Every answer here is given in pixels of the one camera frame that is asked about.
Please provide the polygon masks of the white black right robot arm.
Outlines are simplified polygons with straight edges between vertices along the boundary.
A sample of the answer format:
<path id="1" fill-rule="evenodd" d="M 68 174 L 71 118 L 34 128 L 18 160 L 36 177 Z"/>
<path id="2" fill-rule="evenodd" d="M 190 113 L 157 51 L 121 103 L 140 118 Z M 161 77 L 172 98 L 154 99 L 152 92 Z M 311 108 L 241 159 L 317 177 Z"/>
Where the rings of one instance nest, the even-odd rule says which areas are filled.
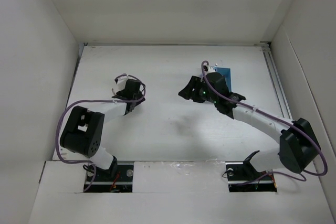
<path id="1" fill-rule="evenodd" d="M 196 103 L 209 102 L 219 113 L 250 125 L 276 142 L 276 149 L 255 150 L 243 161 L 243 173 L 247 178 L 254 179 L 261 172 L 279 168 L 300 174 L 322 154 L 307 120 L 281 118 L 247 103 L 243 95 L 229 90 L 225 78 L 218 72 L 192 76 L 178 95 Z"/>

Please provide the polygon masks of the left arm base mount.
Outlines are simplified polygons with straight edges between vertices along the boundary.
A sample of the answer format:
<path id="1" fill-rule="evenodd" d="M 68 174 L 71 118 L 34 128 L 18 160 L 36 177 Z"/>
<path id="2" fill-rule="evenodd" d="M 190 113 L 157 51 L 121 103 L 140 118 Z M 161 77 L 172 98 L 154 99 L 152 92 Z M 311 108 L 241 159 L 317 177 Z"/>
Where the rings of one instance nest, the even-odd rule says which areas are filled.
<path id="1" fill-rule="evenodd" d="M 95 177 L 93 167 L 83 165 L 86 178 L 84 193 L 131 193 L 133 187 L 134 162 L 120 162 L 112 175 L 97 168 Z"/>

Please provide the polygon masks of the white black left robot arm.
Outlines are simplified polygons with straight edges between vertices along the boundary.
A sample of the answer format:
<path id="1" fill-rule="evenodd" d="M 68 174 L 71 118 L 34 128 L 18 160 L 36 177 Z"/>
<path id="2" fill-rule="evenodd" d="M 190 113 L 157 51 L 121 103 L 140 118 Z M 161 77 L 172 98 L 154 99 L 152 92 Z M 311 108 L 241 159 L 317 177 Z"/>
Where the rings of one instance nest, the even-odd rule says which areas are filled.
<path id="1" fill-rule="evenodd" d="M 117 175 L 117 158 L 101 146 L 105 123 L 125 116 L 145 101 L 145 84 L 139 79 L 126 79 L 124 88 L 111 100 L 82 100 L 70 105 L 62 114 L 69 117 L 57 140 L 62 148 L 81 154 L 91 161 L 105 180 Z"/>

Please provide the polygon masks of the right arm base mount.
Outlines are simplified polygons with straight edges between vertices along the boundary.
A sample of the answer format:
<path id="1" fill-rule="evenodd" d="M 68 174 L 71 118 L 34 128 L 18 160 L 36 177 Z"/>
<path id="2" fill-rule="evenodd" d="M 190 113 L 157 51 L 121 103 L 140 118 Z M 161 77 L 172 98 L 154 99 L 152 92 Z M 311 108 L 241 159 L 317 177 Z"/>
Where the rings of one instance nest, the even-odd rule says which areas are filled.
<path id="1" fill-rule="evenodd" d="M 274 176 L 266 175 L 260 178 L 267 172 L 258 172 L 250 163 L 258 152 L 252 152 L 243 161 L 225 163 L 226 170 L 223 172 L 222 177 L 227 179 L 230 193 L 277 192 Z"/>

